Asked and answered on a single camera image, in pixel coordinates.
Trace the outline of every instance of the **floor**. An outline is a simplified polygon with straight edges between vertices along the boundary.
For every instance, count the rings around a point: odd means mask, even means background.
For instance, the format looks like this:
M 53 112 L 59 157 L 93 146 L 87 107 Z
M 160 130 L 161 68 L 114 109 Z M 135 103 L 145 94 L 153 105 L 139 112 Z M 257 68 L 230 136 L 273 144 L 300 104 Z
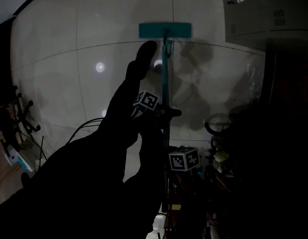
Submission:
M 138 24 L 149 21 L 192 24 L 191 39 L 174 39 L 170 62 L 171 105 L 183 112 L 171 122 L 171 145 L 198 147 L 203 158 L 211 138 L 204 122 L 259 96 L 265 54 L 225 42 L 222 0 L 34 0 L 12 26 L 11 71 L 24 101 L 34 102 L 36 137 L 44 136 L 48 155 L 82 123 L 104 116 L 144 42 Z M 161 59 L 156 41 L 153 63 Z M 150 71 L 140 90 L 159 95 L 159 72 Z M 140 144 L 128 150 L 125 180 L 138 171 Z

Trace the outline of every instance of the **mop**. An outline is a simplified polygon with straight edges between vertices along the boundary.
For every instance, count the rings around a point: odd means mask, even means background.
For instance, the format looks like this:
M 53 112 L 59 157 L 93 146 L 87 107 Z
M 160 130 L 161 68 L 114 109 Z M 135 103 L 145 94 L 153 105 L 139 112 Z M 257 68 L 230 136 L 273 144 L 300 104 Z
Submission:
M 169 108 L 168 103 L 168 66 L 167 60 L 172 51 L 172 41 L 168 38 L 190 38 L 190 23 L 167 22 L 167 23 L 140 23 L 140 38 L 163 38 L 162 47 L 162 106 Z M 169 125 L 163 129 L 164 147 L 169 147 Z

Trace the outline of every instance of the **cabinet vent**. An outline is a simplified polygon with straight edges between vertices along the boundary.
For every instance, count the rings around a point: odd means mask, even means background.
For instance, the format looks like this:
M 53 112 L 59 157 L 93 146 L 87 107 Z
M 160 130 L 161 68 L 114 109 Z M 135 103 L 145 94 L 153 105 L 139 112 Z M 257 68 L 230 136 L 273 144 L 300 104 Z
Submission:
M 232 24 L 232 25 L 230 26 L 230 33 L 231 33 L 231 34 L 235 34 L 235 33 L 236 33 L 236 24 Z
M 284 10 L 275 10 L 274 11 L 275 26 L 284 26 L 285 24 L 285 15 Z

